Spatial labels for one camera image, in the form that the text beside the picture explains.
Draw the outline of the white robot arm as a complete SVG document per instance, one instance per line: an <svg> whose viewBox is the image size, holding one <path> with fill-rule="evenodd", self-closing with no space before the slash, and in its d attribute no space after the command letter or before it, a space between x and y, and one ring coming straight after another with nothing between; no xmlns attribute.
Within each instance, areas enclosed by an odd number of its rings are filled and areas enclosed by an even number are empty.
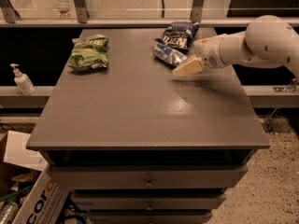
<svg viewBox="0 0 299 224"><path fill-rule="evenodd" d="M245 31L216 35L193 42L194 54L173 70L176 77L200 73L205 67L240 64L253 68L287 67L299 77L299 34L283 19L264 15Z"/></svg>

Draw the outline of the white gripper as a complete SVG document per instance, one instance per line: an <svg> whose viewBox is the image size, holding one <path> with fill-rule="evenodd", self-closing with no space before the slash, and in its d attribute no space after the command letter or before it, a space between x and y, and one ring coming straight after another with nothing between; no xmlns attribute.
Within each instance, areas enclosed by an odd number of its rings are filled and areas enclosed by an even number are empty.
<svg viewBox="0 0 299 224"><path fill-rule="evenodd" d="M193 42L196 56L192 56L184 63L181 63L173 71L176 77L185 77L195 73L200 73L205 66L216 69L224 68L227 64L222 60L220 45L224 35L216 35L207 38L197 39Z"/></svg>

